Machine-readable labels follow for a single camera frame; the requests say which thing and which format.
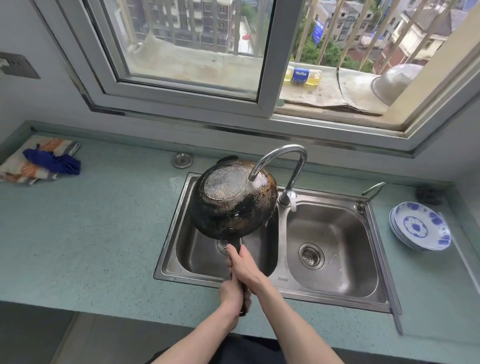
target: blue and white plate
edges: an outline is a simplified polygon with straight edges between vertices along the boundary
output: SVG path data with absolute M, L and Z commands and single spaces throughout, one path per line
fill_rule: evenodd
M 403 202 L 394 208 L 392 222 L 404 243 L 418 250 L 438 251 L 452 243 L 447 223 L 437 213 L 416 202 Z
M 420 251 L 420 252 L 428 252 L 429 250 L 423 249 L 423 248 L 421 248 L 421 247 L 419 247 L 419 246 L 416 246 L 415 244 L 409 242 L 408 239 L 402 235 L 402 233 L 400 232 L 400 230 L 398 229 L 398 227 L 396 226 L 396 223 L 395 223 L 395 219 L 394 219 L 394 211 L 395 211 L 395 208 L 396 208 L 396 207 L 392 208 L 392 210 L 390 211 L 390 227 L 392 228 L 393 234 L 394 234 L 403 244 L 405 244 L 405 245 L 408 246 L 409 248 L 418 250 L 418 251 Z

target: orange and white towel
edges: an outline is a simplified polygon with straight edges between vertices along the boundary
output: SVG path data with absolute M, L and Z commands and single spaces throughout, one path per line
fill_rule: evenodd
M 40 144 L 41 150 L 53 152 L 56 156 L 68 154 L 72 156 L 80 143 L 59 138 L 50 138 L 48 136 L 32 135 L 15 153 L 0 166 L 0 178 L 15 183 L 34 184 L 38 179 L 56 180 L 59 173 L 52 173 L 49 170 L 37 166 L 24 157 L 25 149 L 35 149 Z

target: small faucet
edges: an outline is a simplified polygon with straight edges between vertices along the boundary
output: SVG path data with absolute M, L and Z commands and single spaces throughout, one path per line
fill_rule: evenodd
M 255 164 L 255 167 L 253 167 L 252 171 L 250 172 L 248 179 L 250 181 L 254 181 L 258 172 L 260 172 L 268 163 L 275 158 L 290 152 L 298 152 L 300 154 L 300 159 L 292 173 L 292 176 L 290 177 L 290 180 L 287 183 L 287 186 L 285 187 L 285 190 L 283 190 L 283 193 L 278 198 L 278 202 L 282 206 L 290 206 L 290 209 L 295 212 L 297 211 L 297 193 L 292 188 L 293 184 L 297 180 L 298 175 L 300 174 L 301 169 L 303 168 L 303 165 L 307 161 L 307 151 L 304 147 L 298 144 L 289 144 L 271 151 Z
M 365 196 L 366 194 L 370 193 L 371 191 L 373 190 L 377 190 L 375 191 L 375 193 L 373 195 L 371 195 L 369 198 L 367 198 L 365 201 L 362 201 L 362 202 L 356 202 L 355 203 L 355 210 L 357 212 L 360 212 L 361 214 L 363 212 L 365 212 L 365 207 L 367 206 L 367 203 L 369 203 L 370 201 L 372 201 L 379 193 L 380 191 L 382 190 L 382 188 L 386 185 L 385 182 L 380 182 L 380 183 L 377 183 L 375 186 L 372 186 L 370 187 L 368 190 L 366 191 L 363 191 L 361 193 L 362 196 Z

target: electrical outlet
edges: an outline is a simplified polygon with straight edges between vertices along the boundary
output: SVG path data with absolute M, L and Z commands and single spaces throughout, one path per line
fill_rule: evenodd
M 0 52 L 0 69 L 11 76 L 40 78 L 27 58 L 21 54 Z

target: person's right arm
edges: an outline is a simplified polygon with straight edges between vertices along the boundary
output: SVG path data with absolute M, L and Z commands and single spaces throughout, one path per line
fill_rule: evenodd
M 247 248 L 242 245 L 240 254 L 227 245 L 229 265 L 238 279 L 258 297 L 272 326 L 287 363 L 343 364 L 338 355 L 315 330 L 283 299 L 279 291 L 258 269 Z

